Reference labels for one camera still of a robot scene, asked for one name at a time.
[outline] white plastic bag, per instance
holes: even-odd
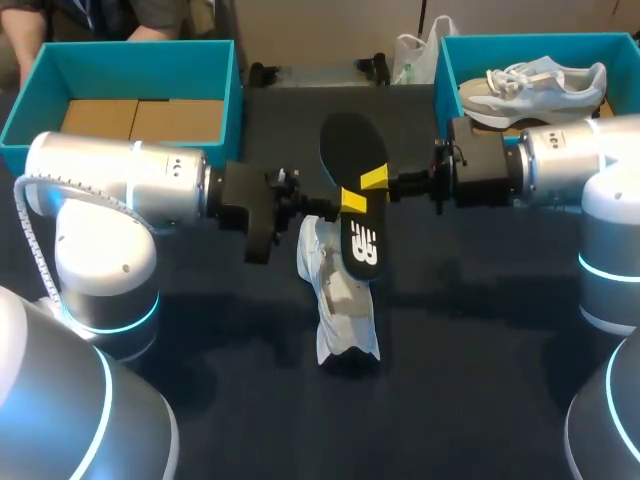
[[[396,39],[393,64],[393,84],[433,83],[440,51],[440,40],[459,35],[453,20],[442,15],[433,22],[426,43],[413,35],[400,35]]]

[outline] black insole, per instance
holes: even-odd
[[[320,132],[320,159],[338,187],[367,199],[367,213],[342,213],[342,261],[358,280],[378,278],[389,247],[386,231],[387,191],[361,190],[360,177],[388,162],[380,134],[366,117],[355,113],[330,115]]]

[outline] cable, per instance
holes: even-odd
[[[51,271],[47,266],[47,262],[42,254],[42,249],[40,248],[40,244],[36,238],[35,232],[33,231],[33,226],[31,225],[31,219],[29,218],[29,209],[27,207],[26,198],[26,188],[29,185],[55,185],[59,187],[73,188],[74,190],[81,191],[90,195],[87,201],[91,201],[91,203],[95,203],[96,205],[105,206],[112,208],[118,212],[124,213],[129,217],[133,218],[137,222],[139,222],[143,227],[147,228],[151,233],[163,233],[160,230],[154,228],[151,224],[149,224],[146,220],[144,220],[140,215],[131,210],[124,202],[121,202],[115,197],[110,196],[106,192],[93,188],[91,186],[85,186],[82,182],[76,182],[72,179],[63,179],[62,177],[52,177],[51,175],[22,175],[17,178],[13,187],[13,196],[16,203],[16,209],[18,211],[18,218],[20,219],[20,224],[22,225],[22,231],[27,239],[27,243],[29,244],[29,248],[31,249],[31,254],[33,255],[34,260],[36,261],[36,266],[38,267],[38,272],[40,273],[40,278],[44,283],[44,287],[47,291],[47,295],[51,300],[55,303],[56,307],[62,309],[62,300],[60,299],[60,292],[58,292],[58,288],[56,287],[53,277],[51,275]]]
[[[418,24],[418,38],[422,39],[422,32],[424,30],[424,17],[427,13],[427,0],[422,0],[422,7],[420,10],[420,23]]]

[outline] person's arm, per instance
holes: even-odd
[[[131,0],[140,26],[131,41],[175,40],[187,15],[186,0]]]
[[[180,34],[179,30],[155,30],[153,28],[140,25],[131,34],[129,40],[132,42],[150,42],[155,40],[176,40]]]
[[[40,5],[31,2],[19,8],[2,10],[2,28],[13,47],[20,67],[20,86],[24,85],[33,62],[44,43],[47,21]]]

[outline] white sneaker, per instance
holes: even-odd
[[[320,323],[316,337],[318,364],[351,347],[380,360],[369,285],[352,278],[340,254],[340,223],[309,216],[300,227],[298,274],[313,286]]]
[[[493,128],[509,128],[518,120],[549,124],[588,118],[604,100],[607,70],[602,63],[588,69],[566,68],[550,57],[488,70],[486,78],[460,85],[464,112]]]

